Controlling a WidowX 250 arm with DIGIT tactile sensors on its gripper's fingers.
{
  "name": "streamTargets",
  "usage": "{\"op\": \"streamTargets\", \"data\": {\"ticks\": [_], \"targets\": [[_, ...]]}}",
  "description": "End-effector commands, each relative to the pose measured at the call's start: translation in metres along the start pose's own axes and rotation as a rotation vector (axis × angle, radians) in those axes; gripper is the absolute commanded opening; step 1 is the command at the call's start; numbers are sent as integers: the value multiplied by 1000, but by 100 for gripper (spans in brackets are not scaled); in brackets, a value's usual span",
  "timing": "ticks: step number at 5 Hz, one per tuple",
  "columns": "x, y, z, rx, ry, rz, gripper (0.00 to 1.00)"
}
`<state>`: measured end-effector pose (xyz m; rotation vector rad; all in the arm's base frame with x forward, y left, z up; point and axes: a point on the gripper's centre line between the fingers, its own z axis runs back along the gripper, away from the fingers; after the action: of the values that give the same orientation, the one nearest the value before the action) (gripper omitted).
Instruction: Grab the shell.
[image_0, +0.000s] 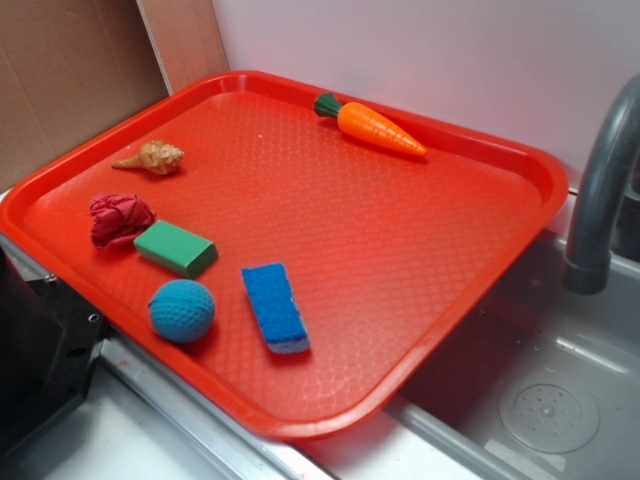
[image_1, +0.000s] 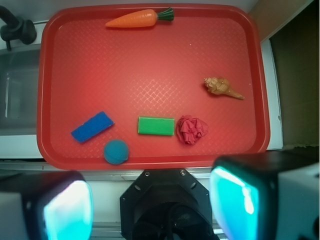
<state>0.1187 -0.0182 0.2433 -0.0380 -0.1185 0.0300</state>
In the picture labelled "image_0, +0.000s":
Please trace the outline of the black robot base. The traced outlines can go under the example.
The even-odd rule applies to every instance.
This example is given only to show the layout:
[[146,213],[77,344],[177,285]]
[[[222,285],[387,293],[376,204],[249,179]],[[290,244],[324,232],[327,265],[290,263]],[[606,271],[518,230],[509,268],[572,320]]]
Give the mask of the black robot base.
[[63,280],[26,280],[1,253],[2,458],[84,402],[104,327]]

